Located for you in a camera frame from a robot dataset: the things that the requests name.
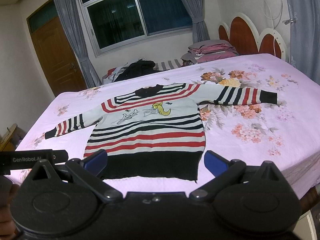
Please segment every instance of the striped sweater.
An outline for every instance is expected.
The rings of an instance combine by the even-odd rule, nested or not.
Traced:
[[[142,88],[108,99],[96,108],[59,123],[45,133],[58,137],[95,124],[84,157],[108,152],[103,178],[133,176],[197,179],[205,147],[197,104],[277,103],[277,94],[219,84],[172,84]]]

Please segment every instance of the wooden nightstand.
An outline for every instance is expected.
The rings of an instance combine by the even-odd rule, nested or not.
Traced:
[[[15,151],[15,146],[11,143],[10,139],[12,138],[14,130],[17,128],[17,124],[13,124],[10,129],[3,135],[0,139],[0,152],[6,151]]]

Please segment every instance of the sweater collar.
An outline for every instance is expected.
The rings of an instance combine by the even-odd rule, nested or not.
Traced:
[[[156,85],[155,87],[148,87],[148,88],[140,88],[135,91],[135,94],[141,98],[152,97],[156,95],[162,88],[163,88],[163,85]]]

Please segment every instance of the wooden door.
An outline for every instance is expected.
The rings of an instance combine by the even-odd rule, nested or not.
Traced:
[[[63,92],[87,89],[81,70],[55,17],[31,34],[44,75],[55,96]]]

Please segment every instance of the wall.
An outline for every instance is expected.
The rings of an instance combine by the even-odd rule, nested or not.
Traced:
[[[20,10],[31,53],[48,91],[51,92],[48,82],[41,69],[39,60],[37,59],[26,22],[26,18],[46,1],[47,0],[20,0]],[[124,65],[131,59],[147,58],[155,62],[161,62],[180,58],[188,51],[188,45],[192,44],[192,33],[184,33],[152,41],[146,41],[140,44],[121,47],[118,50],[95,57],[81,13],[80,20],[84,30],[84,38],[87,45],[89,58],[100,78],[107,73],[108,69]],[[218,38],[217,28],[220,21],[221,18],[217,0],[205,0],[205,22],[212,39]]]
[[[28,48],[19,6],[0,6],[0,135],[28,131],[50,103]]]
[[[230,26],[230,23],[233,19],[233,15],[236,12],[242,12],[246,14],[257,27],[259,33],[261,33],[265,28],[272,28],[271,20],[267,19],[261,10],[260,1],[262,3],[262,7],[267,16],[270,17],[270,11],[268,7],[265,5],[264,0],[218,0],[221,19]],[[280,12],[281,3],[280,0],[267,0],[271,11],[272,17],[275,17]],[[283,0],[283,13],[281,17],[281,21],[276,27],[276,30],[280,33],[287,47],[290,47],[290,25],[284,25],[282,23],[283,20],[288,20],[289,12],[288,12],[288,3],[287,0]]]

